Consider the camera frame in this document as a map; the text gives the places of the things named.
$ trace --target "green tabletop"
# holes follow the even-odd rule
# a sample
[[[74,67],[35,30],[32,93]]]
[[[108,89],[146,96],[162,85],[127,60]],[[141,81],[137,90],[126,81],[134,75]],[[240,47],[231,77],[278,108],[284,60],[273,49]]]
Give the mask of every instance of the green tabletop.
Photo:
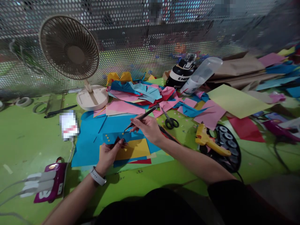
[[[47,101],[48,98],[34,98],[34,101]],[[68,94],[64,98],[64,107],[77,104],[76,94]],[[284,106],[296,116],[300,116],[299,103],[293,98],[288,97]],[[44,114],[32,113],[33,107],[34,104],[26,108],[11,106],[0,112],[1,165],[7,165],[12,171],[12,173],[8,172],[4,166],[1,166],[0,190],[13,182],[26,178],[29,174],[44,171],[45,166],[54,163],[59,156],[67,160],[70,155],[72,145],[70,141],[64,142],[62,140],[59,116],[44,119]],[[79,106],[74,109],[80,118],[84,110]],[[174,110],[170,110],[168,114],[179,121],[180,127],[171,130],[170,133],[185,146],[196,149],[194,136],[197,123],[193,122],[193,118],[174,112]],[[162,124],[164,119],[164,116],[161,116],[158,123]],[[230,129],[239,143],[242,152],[239,172],[246,184],[257,182],[275,174],[286,173],[273,152],[274,136],[271,133],[266,132],[263,135],[266,143],[245,141],[238,138],[225,116],[220,123]],[[299,144],[279,143],[277,148],[290,170],[300,169],[300,163],[298,163],[300,160]],[[81,172],[78,168],[69,169],[66,193],[74,189],[87,173],[87,171]],[[83,217],[87,218],[99,214],[106,205],[114,201],[131,196],[143,196],[150,190],[170,185],[184,185],[192,191],[207,195],[206,185],[203,181],[197,179],[178,161],[174,160],[107,176],[107,184],[99,188]],[[17,184],[1,193],[0,202],[16,194],[22,188],[23,184]],[[61,198],[56,199],[53,203],[34,204],[33,200],[34,196],[15,197],[1,206],[0,212],[16,212],[33,224],[40,224],[61,201]],[[0,217],[0,224],[23,224],[23,222],[12,216],[2,216]]]

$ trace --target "person's right hand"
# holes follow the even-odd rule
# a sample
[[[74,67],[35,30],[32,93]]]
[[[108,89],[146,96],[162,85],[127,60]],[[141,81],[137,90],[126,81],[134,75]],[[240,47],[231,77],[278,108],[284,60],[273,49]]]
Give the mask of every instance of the person's right hand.
[[[145,137],[153,144],[157,145],[165,136],[161,133],[156,119],[151,116],[146,116],[141,121],[138,120],[143,114],[138,115],[135,118],[131,118],[130,121],[134,124],[131,132],[141,129]]]

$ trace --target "watch strap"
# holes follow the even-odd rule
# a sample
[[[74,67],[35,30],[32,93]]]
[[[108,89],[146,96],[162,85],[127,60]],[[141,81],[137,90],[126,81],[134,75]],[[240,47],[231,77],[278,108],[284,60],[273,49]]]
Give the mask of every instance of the watch strap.
[[[90,170],[90,174],[92,176],[92,178],[101,186],[105,185],[106,183],[106,179],[102,178],[95,170],[95,167],[93,166],[93,168],[91,168]]]

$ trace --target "yellow glue gun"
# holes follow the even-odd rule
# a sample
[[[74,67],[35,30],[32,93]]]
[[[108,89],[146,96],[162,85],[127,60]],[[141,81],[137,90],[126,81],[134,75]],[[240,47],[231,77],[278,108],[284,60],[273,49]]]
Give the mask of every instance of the yellow glue gun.
[[[221,156],[231,156],[231,152],[224,149],[223,147],[218,146],[206,133],[207,128],[206,126],[201,123],[198,126],[197,132],[196,132],[196,139],[195,142],[199,145],[207,145],[211,149],[213,149],[215,152],[220,154]]]

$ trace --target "fan base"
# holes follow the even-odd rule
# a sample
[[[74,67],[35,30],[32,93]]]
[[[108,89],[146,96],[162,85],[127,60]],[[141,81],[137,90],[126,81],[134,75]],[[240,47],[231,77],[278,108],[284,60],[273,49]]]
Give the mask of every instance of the fan base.
[[[86,111],[95,111],[103,108],[108,103],[108,94],[105,87],[91,85],[93,92],[89,93],[86,88],[78,93],[76,100],[78,105]]]

